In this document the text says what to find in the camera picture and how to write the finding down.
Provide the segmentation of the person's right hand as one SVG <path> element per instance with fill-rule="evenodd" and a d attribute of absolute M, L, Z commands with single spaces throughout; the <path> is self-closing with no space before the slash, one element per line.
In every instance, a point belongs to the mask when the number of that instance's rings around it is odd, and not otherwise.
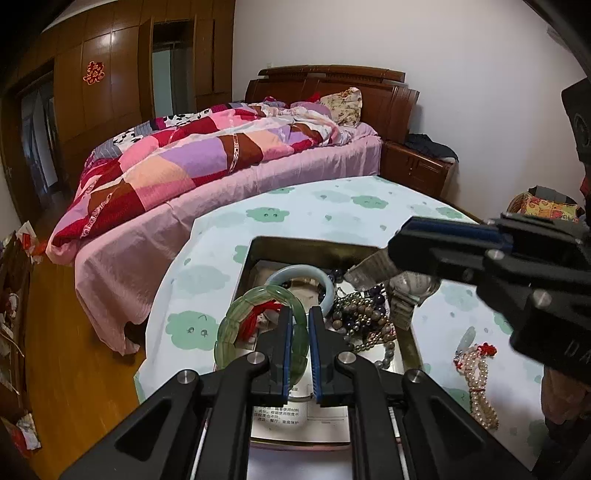
<path fill-rule="evenodd" d="M 574 420 L 590 412 L 590 387 L 545 367 L 541 405 L 545 417 L 555 424 Z"/>

